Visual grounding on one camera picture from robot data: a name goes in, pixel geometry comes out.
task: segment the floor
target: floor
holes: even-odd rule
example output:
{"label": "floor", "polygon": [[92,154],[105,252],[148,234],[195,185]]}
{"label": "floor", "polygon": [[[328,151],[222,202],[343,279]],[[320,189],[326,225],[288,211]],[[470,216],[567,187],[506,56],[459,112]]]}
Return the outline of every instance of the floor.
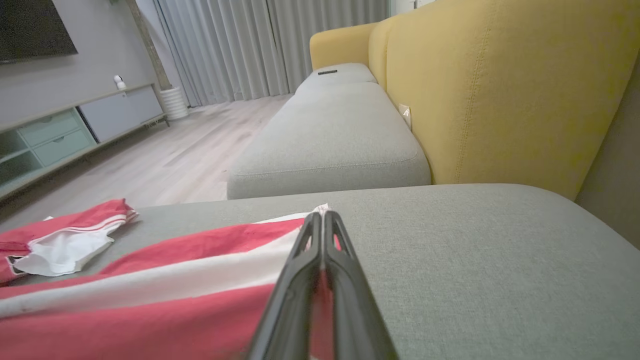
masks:
{"label": "floor", "polygon": [[137,132],[0,204],[0,232],[122,197],[133,208],[226,200],[229,166],[289,98],[203,106]]}

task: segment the sofa seat cushion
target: sofa seat cushion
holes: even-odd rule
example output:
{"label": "sofa seat cushion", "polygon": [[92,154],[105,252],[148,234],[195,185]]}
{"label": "sofa seat cushion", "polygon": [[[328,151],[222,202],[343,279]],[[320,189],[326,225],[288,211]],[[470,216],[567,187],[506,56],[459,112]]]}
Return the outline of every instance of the sofa seat cushion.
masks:
{"label": "sofa seat cushion", "polygon": [[514,184],[432,185],[139,209],[82,272],[159,241],[328,203],[400,359],[637,359],[640,251],[575,203]]}
{"label": "sofa seat cushion", "polygon": [[416,139],[376,83],[293,96],[229,170],[241,199],[430,183]]}
{"label": "sofa seat cushion", "polygon": [[[338,70],[331,74],[318,75],[319,72]],[[376,78],[371,74],[369,68],[360,63],[346,63],[323,67],[311,73],[309,77],[300,84],[296,94],[306,90],[314,90],[324,86],[353,84],[353,83],[376,83]]]}

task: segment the gray curtain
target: gray curtain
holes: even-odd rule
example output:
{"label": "gray curtain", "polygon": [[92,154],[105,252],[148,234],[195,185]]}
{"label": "gray curtain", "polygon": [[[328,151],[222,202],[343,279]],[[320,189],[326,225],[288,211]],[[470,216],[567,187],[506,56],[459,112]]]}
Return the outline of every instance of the gray curtain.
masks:
{"label": "gray curtain", "polygon": [[267,0],[291,92],[312,72],[309,40],[320,31],[387,18],[387,0]]}
{"label": "gray curtain", "polygon": [[387,0],[157,0],[191,106],[295,92],[319,31],[376,22]]}

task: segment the drawer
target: drawer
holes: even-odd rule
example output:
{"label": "drawer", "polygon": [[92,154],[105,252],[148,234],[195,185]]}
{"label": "drawer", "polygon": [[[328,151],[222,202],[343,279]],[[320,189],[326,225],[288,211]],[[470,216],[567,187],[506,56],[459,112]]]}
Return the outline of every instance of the drawer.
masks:
{"label": "drawer", "polygon": [[21,127],[19,131],[29,145],[36,146],[79,127],[78,120],[79,116],[76,113],[76,109],[71,109],[42,118]]}
{"label": "drawer", "polygon": [[42,165],[49,166],[89,145],[91,145],[91,141],[87,138],[86,133],[82,130],[77,130],[39,146],[33,152],[36,153]]}

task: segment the tv stand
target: tv stand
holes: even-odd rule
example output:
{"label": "tv stand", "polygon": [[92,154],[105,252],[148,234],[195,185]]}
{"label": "tv stand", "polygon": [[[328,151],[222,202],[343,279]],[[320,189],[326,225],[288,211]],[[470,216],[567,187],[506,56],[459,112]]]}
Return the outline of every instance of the tv stand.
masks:
{"label": "tv stand", "polygon": [[107,143],[166,121],[145,84],[0,128],[0,200]]}

